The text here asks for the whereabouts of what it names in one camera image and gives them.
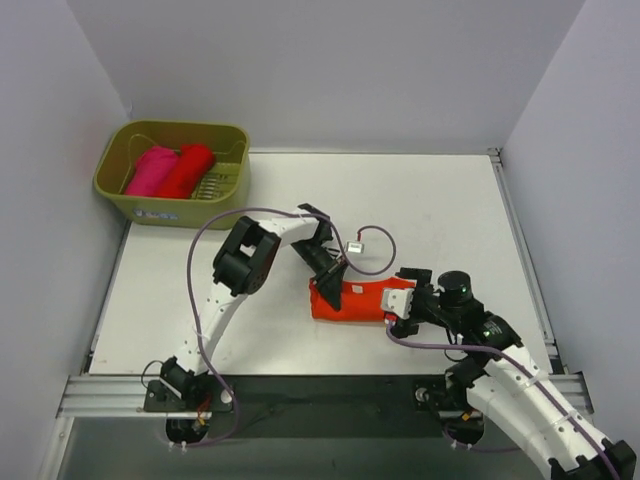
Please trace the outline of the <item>orange t shirt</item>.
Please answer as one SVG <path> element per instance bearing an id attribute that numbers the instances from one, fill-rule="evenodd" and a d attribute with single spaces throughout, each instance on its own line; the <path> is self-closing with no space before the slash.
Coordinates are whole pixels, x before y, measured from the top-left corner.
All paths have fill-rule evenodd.
<path id="1" fill-rule="evenodd" d="M 310 282 L 310 309 L 315 320 L 337 323 L 382 323 L 385 313 L 380 308 L 383 290 L 413 288 L 415 281 L 389 277 L 373 282 L 343 281 L 341 309 L 335 310 L 322 298 L 316 286 Z"/>

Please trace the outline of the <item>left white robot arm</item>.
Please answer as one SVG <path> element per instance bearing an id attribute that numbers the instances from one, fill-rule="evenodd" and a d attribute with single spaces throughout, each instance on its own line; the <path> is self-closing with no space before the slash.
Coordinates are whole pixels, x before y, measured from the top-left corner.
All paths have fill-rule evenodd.
<path id="1" fill-rule="evenodd" d="M 193 279 L 187 277 L 193 331 L 183 336 L 176 354 L 160 370 L 172 404 L 190 411 L 211 396 L 208 374 L 214 350 L 240 305 L 265 284 L 280 249 L 292 247 L 313 271 L 312 284 L 321 298 L 341 309 L 347 261 L 326 246 L 337 237 L 333 230 L 330 217 L 309 204 L 272 219 L 238 218 L 214 257 L 211 290 L 202 308 L 196 306 Z"/>

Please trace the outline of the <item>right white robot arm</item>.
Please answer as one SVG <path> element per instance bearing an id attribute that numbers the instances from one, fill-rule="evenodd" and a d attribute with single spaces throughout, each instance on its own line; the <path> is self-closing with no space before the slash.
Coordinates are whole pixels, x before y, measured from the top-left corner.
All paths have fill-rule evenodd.
<path id="1" fill-rule="evenodd" d="M 459 339 L 449 348 L 464 356 L 444 373 L 450 405 L 488 418 L 547 479 L 633 478 L 632 447 L 573 407 L 514 328 L 475 297 L 469 274 L 434 278 L 428 269 L 403 267 L 396 275 L 409 284 L 382 293 L 388 338 L 412 348 L 410 336 L 429 323 Z"/>

